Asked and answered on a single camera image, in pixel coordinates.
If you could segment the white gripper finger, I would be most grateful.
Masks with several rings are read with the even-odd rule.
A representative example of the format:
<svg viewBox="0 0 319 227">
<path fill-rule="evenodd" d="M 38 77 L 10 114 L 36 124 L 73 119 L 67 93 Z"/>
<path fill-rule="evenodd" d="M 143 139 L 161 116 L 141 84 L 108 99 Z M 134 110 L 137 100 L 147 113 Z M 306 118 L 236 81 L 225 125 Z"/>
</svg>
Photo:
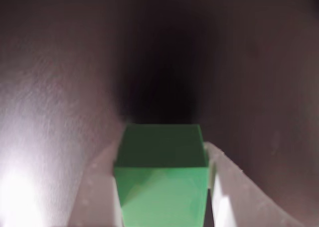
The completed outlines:
<svg viewBox="0 0 319 227">
<path fill-rule="evenodd" d="M 210 199 L 216 227 L 301 227 L 219 148 L 204 143 L 209 157 Z"/>
<path fill-rule="evenodd" d="M 113 175 L 118 144 L 104 148 L 85 168 L 72 209 L 73 227 L 121 227 L 123 217 Z"/>
</svg>

